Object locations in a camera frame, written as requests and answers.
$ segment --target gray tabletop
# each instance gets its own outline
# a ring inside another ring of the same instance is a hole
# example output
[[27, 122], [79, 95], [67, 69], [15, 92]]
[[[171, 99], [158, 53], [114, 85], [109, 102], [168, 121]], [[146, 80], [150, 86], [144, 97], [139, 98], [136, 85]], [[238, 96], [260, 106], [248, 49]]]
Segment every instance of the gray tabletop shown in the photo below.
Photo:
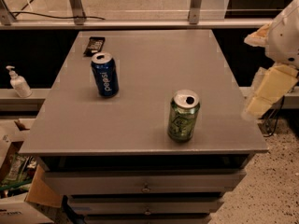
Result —
[[[104, 36], [120, 91], [99, 97], [90, 36]], [[170, 100], [192, 90], [201, 108], [191, 141], [167, 135]], [[78, 34], [21, 153], [48, 155], [235, 154], [265, 152], [254, 121], [241, 118], [244, 98], [209, 30], [98, 31]]]

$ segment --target can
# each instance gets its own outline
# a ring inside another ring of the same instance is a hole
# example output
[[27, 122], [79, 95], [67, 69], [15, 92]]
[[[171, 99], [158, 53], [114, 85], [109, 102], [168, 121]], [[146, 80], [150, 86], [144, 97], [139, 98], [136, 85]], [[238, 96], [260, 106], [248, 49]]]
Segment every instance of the can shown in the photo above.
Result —
[[116, 65], [110, 53], [95, 53], [92, 56], [92, 70], [101, 96], [112, 97], [119, 91]]
[[177, 142], [189, 141], [193, 136], [198, 111], [198, 95], [189, 90], [177, 91], [170, 102], [168, 135]]

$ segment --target pump bottle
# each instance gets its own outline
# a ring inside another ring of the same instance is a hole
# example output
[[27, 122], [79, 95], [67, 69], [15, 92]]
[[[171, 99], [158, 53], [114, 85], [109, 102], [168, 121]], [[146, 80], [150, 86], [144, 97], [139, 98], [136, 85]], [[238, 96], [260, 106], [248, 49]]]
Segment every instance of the pump bottle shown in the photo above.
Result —
[[24, 77], [19, 76], [15, 71], [12, 70], [14, 68], [14, 66], [7, 66], [7, 70], [9, 71], [9, 75], [11, 77], [10, 84], [12, 88], [19, 94], [21, 98], [30, 96], [32, 91], [29, 85]]

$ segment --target black cable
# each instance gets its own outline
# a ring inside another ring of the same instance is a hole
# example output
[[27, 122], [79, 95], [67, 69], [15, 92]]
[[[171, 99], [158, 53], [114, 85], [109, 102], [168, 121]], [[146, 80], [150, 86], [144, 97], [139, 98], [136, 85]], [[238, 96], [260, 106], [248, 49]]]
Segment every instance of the black cable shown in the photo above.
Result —
[[104, 20], [105, 19], [105, 18], [96, 17], [96, 16], [59, 17], [59, 16], [51, 16], [51, 15], [37, 13], [37, 12], [31, 12], [31, 11], [11, 11], [11, 13], [31, 14], [31, 15], [36, 15], [36, 16], [41, 16], [41, 17], [47, 17], [47, 18], [52, 18], [52, 19], [99, 19], [99, 20]]
[[271, 136], [274, 134], [275, 130], [277, 129], [277, 126], [278, 126], [278, 118], [279, 118], [279, 112], [280, 112], [280, 110], [282, 109], [282, 107], [283, 107], [283, 105], [284, 105], [284, 98], [285, 98], [285, 96], [282, 96], [282, 98], [281, 98], [280, 108], [279, 108], [278, 112], [276, 113], [276, 115], [277, 115], [277, 119], [276, 119], [276, 121], [275, 121], [273, 131], [272, 131], [271, 133], [268, 133], [268, 135], [264, 135], [263, 137], [265, 137], [265, 138], [271, 137]]

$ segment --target floor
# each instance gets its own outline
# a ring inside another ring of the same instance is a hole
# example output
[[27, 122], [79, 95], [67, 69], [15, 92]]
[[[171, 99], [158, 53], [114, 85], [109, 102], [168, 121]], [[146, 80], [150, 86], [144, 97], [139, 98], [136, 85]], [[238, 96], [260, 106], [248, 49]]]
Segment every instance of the floor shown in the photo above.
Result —
[[[7, 0], [7, 5], [11, 10], [20, 10], [26, 1]], [[177, 7], [174, 7], [173, 1], [176, 1]], [[186, 19], [189, 1], [83, 0], [83, 3], [88, 3], [87, 13], [91, 15], [108, 19], [118, 16], [121, 19], [151, 20], [164, 18], [166, 11], [168, 19]], [[140, 9], [132, 10], [136, 4], [140, 5]], [[65, 0], [33, 0], [25, 10], [70, 15], [69, 4]], [[299, 224], [299, 138], [283, 117], [278, 120], [275, 134], [265, 139], [269, 152], [253, 158], [246, 168], [247, 176], [233, 192], [224, 195], [224, 205], [212, 214], [210, 224]], [[69, 223], [61, 210], [55, 223]]]

